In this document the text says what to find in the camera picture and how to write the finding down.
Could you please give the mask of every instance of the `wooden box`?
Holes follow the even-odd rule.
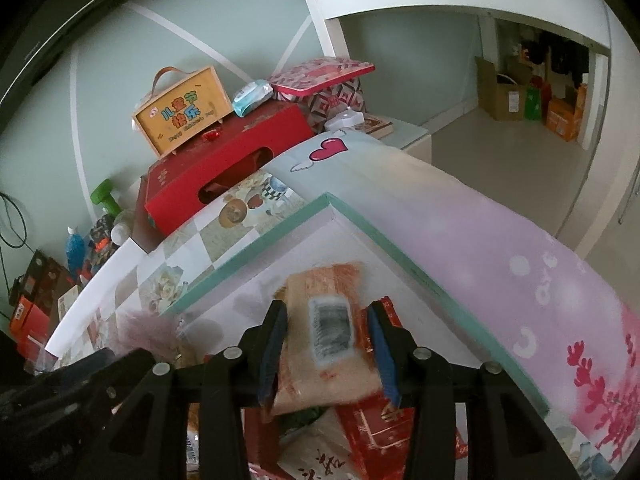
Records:
[[[150,99],[133,115],[158,158],[233,111],[212,66],[187,74],[187,78],[154,97],[158,80],[167,72],[182,71],[172,66],[158,71]]]

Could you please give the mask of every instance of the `pink heart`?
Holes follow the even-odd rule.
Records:
[[[347,147],[342,142],[342,139],[325,139],[320,143],[320,148],[311,152],[309,159],[317,162],[318,160],[325,160],[330,156],[337,155],[338,153],[346,152]]]

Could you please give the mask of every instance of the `mint green wall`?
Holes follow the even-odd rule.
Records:
[[[308,17],[304,0],[133,3],[192,34],[251,78],[272,73]],[[394,10],[347,18],[344,28],[353,57],[372,60],[378,67],[377,73],[363,78],[371,110],[420,123],[473,93],[473,65],[469,68],[463,60],[479,50],[475,17]],[[107,177],[127,189],[155,160],[146,140],[132,131],[130,115],[159,68],[173,65],[190,71],[213,64],[229,95],[244,84],[207,54],[127,5],[79,39],[77,49],[78,138],[89,190]],[[321,55],[311,25],[287,65]],[[18,199],[28,243],[60,262],[65,261],[67,225],[86,232],[92,223],[72,143],[71,59],[71,53],[65,53],[0,135],[0,190]],[[17,226],[15,215],[12,219]],[[0,230],[15,241],[6,224],[0,205]],[[2,249],[11,283],[25,271],[31,253],[26,248]],[[0,285],[0,300],[5,297]]]
[[[0,316],[0,330],[5,334],[11,334],[9,332],[9,318],[12,314],[12,308],[9,304],[4,300],[0,300],[0,312],[2,312],[2,316]]]
[[[341,18],[349,53],[376,65],[362,78],[369,110],[413,124],[476,96],[478,17],[428,7]]]

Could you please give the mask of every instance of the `plastic bottle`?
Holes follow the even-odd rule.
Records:
[[[114,244],[120,246],[131,237],[134,220],[135,213],[132,209],[125,209],[116,216],[113,221],[113,229],[111,229],[111,241]]]
[[[69,267],[69,272],[77,278],[82,270],[82,264],[84,264],[84,240],[78,234],[77,228],[68,227],[66,230],[69,232],[65,246],[66,264]]]

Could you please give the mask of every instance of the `cardboard box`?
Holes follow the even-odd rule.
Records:
[[[41,251],[35,251],[27,271],[12,286],[9,304],[16,306],[18,300],[25,297],[48,316],[57,305],[58,298],[74,285],[75,281],[65,267]]]
[[[568,86],[564,99],[552,98],[546,114],[546,127],[566,142],[574,140],[580,134],[586,96],[587,85],[583,84],[577,90]]]
[[[478,68],[478,105],[496,121],[519,121],[524,118],[527,84],[531,79],[531,69],[510,58],[506,75],[517,84],[498,83],[495,65],[476,57]]]
[[[158,158],[233,111],[212,66],[186,74],[185,79],[154,97],[158,80],[167,72],[184,73],[173,66],[159,70],[151,87],[151,98],[133,114]]]

